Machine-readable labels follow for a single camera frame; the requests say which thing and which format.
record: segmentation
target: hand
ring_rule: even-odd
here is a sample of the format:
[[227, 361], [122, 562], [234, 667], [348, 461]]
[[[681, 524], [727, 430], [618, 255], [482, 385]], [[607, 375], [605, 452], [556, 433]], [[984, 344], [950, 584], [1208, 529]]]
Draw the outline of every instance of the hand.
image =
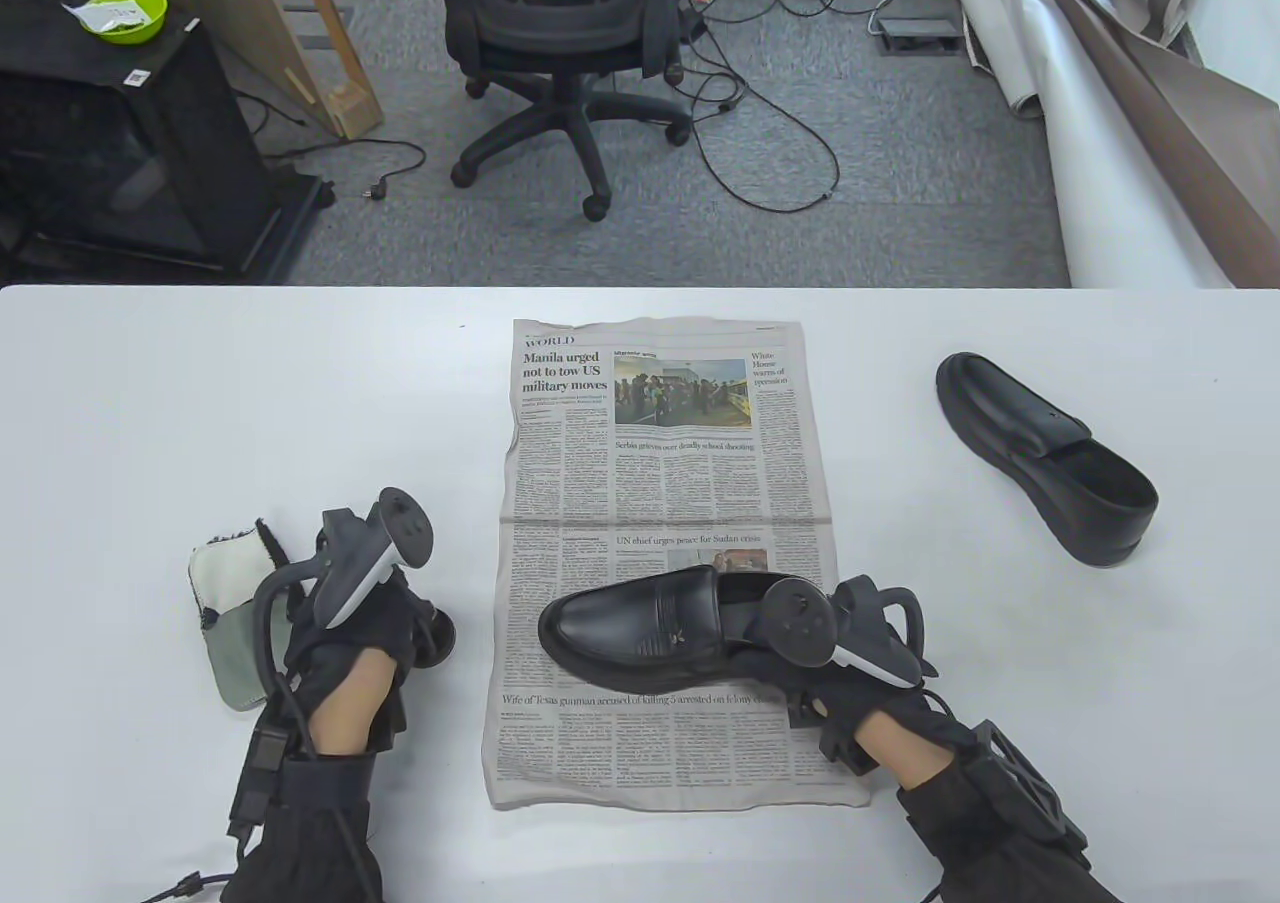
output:
[[[823, 752], [831, 760], [841, 758], [858, 774], [884, 762], [900, 780], [914, 775], [913, 767], [901, 767], [904, 775], [899, 766], [887, 762], [884, 747], [872, 747], [874, 752], [869, 752], [855, 742], [855, 736], [873, 722], [873, 715], [886, 713], [906, 733], [946, 751], [957, 752], [977, 742], [973, 730], [929, 706], [924, 683], [899, 689], [850, 666], [827, 663], [808, 669], [767, 649], [736, 653], [730, 670], [741, 679], [777, 687], [787, 694], [787, 702], [799, 702], [824, 717]], [[874, 729], [883, 730], [883, 725]], [[878, 740], [883, 734], [873, 735]]]
[[403, 587], [403, 579], [392, 579], [374, 587], [346, 622], [334, 629], [323, 629], [316, 624], [315, 592], [312, 589], [311, 596], [294, 611], [293, 631], [284, 653], [285, 667], [301, 675], [293, 697], [302, 712], [307, 717], [316, 712], [353, 674], [356, 661], [366, 649], [379, 649], [394, 665], [390, 685], [384, 689], [383, 696], [398, 689], [415, 662], [417, 626], [411, 602], [417, 597]]
[[796, 666], [768, 649], [742, 649], [731, 658], [730, 670], [741, 679], [777, 687], [788, 702], [799, 698], [801, 706], [813, 707], [828, 724], [837, 724], [850, 740], [877, 710], [910, 697], [923, 701], [923, 684], [899, 689], [850, 666], [833, 662], [817, 669]]

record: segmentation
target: black leather shoe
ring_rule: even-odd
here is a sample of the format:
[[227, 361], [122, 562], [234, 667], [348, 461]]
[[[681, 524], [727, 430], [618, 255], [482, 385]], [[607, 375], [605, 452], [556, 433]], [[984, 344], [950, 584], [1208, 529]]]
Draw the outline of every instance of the black leather shoe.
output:
[[791, 619], [795, 642], [836, 644], [831, 603], [808, 580], [785, 573], [719, 573], [690, 566], [559, 598], [543, 610], [538, 638], [579, 679], [621, 693], [672, 693], [731, 679], [736, 647], [763, 646], [756, 620], [767, 593], [808, 592]]
[[1112, 566], [1132, 555], [1158, 502], [1132, 462], [984, 356], [947, 356], [937, 386], [960, 441], [1018, 482], [1075, 560]]

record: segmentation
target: green bowl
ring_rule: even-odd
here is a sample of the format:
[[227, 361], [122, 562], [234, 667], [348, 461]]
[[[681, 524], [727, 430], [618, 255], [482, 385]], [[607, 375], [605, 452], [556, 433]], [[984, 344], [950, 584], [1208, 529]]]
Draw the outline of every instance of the green bowl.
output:
[[[91, 0], [88, 3], [123, 3], [125, 0]], [[160, 33], [161, 27], [164, 27], [164, 17], [169, 13], [169, 0], [133, 0], [137, 1], [138, 6], [146, 10], [147, 15], [151, 17], [151, 22], [146, 26], [132, 26], [128, 29], [111, 29], [110, 33], [93, 33], [86, 26], [90, 33], [95, 36], [101, 36], [109, 44], [119, 44], [123, 47], [133, 47], [137, 44], [146, 44], [148, 38], [154, 38], [156, 33]]]

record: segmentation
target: wooden frame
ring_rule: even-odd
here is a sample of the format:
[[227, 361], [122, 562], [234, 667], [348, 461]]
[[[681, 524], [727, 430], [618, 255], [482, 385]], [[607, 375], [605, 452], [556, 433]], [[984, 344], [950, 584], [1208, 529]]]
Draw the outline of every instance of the wooden frame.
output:
[[342, 61], [347, 83], [323, 90], [302, 56], [302, 45], [279, 0], [173, 0], [201, 17], [224, 44], [250, 61], [334, 134], [355, 140], [383, 122], [365, 67], [333, 0], [315, 1], [316, 13]]

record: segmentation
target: office chair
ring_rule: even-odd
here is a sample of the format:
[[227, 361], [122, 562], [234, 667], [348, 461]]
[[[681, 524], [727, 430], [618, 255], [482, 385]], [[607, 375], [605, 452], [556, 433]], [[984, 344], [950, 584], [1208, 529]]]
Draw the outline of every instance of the office chair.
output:
[[680, 13], [676, 0], [444, 0], [445, 47], [467, 77], [467, 95], [490, 85], [532, 105], [462, 151], [453, 186], [474, 184], [480, 164], [521, 141], [562, 129], [577, 150], [591, 184], [582, 200], [590, 222], [609, 211], [612, 191], [591, 134], [595, 120], [663, 123], [667, 140], [682, 147], [692, 131], [689, 108], [666, 99], [595, 88], [602, 77], [640, 70], [676, 86]]

